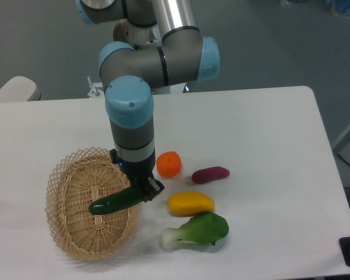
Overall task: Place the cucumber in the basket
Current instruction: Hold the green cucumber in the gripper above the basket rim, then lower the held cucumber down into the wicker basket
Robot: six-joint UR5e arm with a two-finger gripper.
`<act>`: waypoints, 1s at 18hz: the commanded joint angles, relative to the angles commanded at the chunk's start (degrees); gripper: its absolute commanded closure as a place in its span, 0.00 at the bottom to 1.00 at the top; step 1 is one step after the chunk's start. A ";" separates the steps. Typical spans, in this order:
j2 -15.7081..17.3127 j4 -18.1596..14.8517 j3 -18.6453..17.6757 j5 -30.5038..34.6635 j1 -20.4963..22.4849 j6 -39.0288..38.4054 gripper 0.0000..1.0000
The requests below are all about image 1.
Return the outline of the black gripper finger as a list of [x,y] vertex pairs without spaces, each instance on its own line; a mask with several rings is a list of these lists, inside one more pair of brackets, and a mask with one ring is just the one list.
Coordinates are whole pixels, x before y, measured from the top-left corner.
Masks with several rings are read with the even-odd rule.
[[164,189],[165,189],[164,185],[159,180],[148,177],[144,188],[144,194],[145,194],[144,201],[145,202],[152,201]]
[[146,178],[134,178],[131,180],[131,187],[134,190],[134,202],[146,202],[148,200],[146,193],[147,183]]

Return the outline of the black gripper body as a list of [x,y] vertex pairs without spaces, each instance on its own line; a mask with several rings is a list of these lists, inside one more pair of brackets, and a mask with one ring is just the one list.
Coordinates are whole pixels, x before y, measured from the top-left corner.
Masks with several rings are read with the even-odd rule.
[[110,150],[109,155],[112,164],[117,165],[129,181],[137,178],[154,178],[153,169],[156,161],[155,151],[153,151],[148,158],[139,162],[130,162],[120,158],[116,149]]

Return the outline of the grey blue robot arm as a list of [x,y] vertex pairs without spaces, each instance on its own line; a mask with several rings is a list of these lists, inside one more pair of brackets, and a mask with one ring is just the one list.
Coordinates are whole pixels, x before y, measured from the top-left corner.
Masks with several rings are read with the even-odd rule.
[[153,176],[155,139],[152,92],[216,76],[216,41],[199,31],[190,1],[77,1],[91,24],[125,20],[129,29],[99,54],[99,75],[115,148],[111,158],[128,177],[138,202],[164,188]]

